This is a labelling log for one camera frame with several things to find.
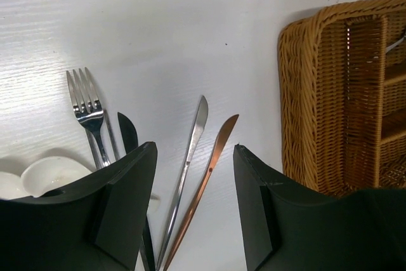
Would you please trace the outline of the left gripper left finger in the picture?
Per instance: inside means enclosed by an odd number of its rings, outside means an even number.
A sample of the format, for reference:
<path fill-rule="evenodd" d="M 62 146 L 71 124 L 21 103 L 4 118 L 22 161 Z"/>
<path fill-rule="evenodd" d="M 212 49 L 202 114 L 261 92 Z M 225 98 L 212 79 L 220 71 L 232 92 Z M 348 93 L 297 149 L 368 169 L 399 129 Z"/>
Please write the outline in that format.
<path fill-rule="evenodd" d="M 156 164 L 147 142 L 41 197 L 1 201 L 1 269 L 134 270 Z"/>

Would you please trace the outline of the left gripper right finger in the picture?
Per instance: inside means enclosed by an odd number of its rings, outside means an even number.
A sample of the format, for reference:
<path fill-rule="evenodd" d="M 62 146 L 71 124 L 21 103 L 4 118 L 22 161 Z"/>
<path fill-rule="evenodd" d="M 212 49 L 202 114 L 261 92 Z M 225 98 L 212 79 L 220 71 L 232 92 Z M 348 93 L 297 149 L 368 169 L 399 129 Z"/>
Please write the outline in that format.
<path fill-rule="evenodd" d="M 336 199 L 233 151 L 248 270 L 404 270 L 405 191 L 366 189 Z"/>

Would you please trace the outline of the silver fork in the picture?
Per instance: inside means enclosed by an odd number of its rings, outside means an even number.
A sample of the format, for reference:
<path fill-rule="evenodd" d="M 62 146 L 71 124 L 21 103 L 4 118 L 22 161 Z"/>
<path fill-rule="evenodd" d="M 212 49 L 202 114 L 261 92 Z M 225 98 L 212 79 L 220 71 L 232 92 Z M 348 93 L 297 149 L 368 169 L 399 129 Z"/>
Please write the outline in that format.
<path fill-rule="evenodd" d="M 388 52 L 390 52 L 392 49 L 396 48 L 399 44 L 401 44 L 401 43 L 405 40 L 405 38 L 406 38 L 406 33 L 404 33 L 403 36 L 402 36 L 399 40 L 397 40 L 397 41 L 394 42 L 393 44 L 389 45 L 389 46 L 386 48 L 385 53 L 388 53 Z"/>
<path fill-rule="evenodd" d="M 104 109 L 101 105 L 96 86 L 87 67 L 66 71 L 67 86 L 74 115 L 79 124 L 89 131 L 97 144 L 104 167 L 110 165 L 110 159 L 103 144 L 101 130 L 104 122 Z"/>

